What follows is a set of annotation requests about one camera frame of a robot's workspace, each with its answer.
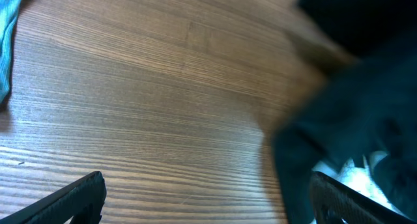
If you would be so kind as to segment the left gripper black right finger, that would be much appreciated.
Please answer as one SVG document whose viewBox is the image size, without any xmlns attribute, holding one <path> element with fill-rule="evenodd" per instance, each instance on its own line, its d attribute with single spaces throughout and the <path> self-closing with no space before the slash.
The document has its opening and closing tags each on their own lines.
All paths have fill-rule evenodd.
<svg viewBox="0 0 417 224">
<path fill-rule="evenodd" d="M 317 224 L 414 224 L 321 172 L 314 172 L 309 192 Z"/>
</svg>

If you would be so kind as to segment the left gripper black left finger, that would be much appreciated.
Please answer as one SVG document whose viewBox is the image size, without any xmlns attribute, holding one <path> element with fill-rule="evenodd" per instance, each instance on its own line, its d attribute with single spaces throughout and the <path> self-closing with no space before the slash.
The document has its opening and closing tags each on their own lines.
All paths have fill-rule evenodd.
<svg viewBox="0 0 417 224">
<path fill-rule="evenodd" d="M 106 194 L 102 173 L 94 171 L 1 219 L 1 224 L 98 224 Z"/>
</svg>

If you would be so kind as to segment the black shorts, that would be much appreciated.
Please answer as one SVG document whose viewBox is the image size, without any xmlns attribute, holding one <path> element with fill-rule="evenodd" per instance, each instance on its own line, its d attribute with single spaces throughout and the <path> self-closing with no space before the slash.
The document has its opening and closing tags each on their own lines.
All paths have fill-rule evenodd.
<svg viewBox="0 0 417 224">
<path fill-rule="evenodd" d="M 330 76 L 272 146 L 290 223 L 310 223 L 315 168 L 367 161 L 372 178 L 416 219 L 416 0 L 299 0 L 299 7 L 358 62 Z"/>
</svg>

